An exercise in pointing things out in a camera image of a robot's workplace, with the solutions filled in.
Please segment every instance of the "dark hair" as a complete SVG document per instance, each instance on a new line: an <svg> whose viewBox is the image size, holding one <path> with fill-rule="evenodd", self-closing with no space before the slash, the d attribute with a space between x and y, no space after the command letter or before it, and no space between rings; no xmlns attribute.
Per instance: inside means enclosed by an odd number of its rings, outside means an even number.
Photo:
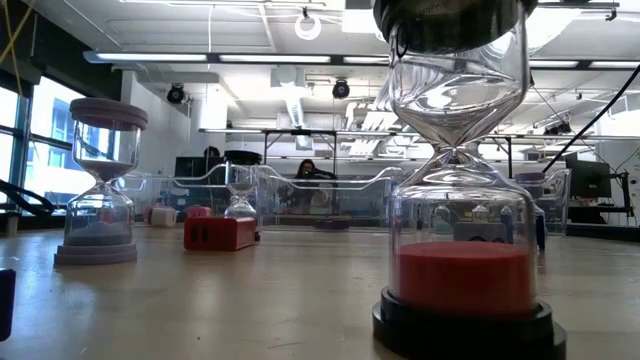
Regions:
<svg viewBox="0 0 640 360"><path fill-rule="evenodd" d="M215 146L209 146L204 149L204 157L220 157L220 150Z"/></svg>
<svg viewBox="0 0 640 360"><path fill-rule="evenodd" d="M298 166L298 173L296 174L296 179L303 179L304 178L304 165L305 164L311 164L311 168L314 169L314 170L316 169L316 164L314 164L311 159L304 159L300 163L300 166Z"/></svg>

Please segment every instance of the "table surface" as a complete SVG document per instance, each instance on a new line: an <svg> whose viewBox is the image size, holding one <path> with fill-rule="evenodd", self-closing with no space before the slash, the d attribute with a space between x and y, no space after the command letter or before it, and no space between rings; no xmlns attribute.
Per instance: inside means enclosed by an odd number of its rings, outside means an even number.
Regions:
<svg viewBox="0 0 640 360"><path fill-rule="evenodd" d="M388 235L263 232L237 253L185 252L181 230L136 228L137 263L53 266L60 231L0 238L18 271L0 359L398 359L372 339ZM640 247L550 238L538 293L569 359L640 358Z"/></svg>

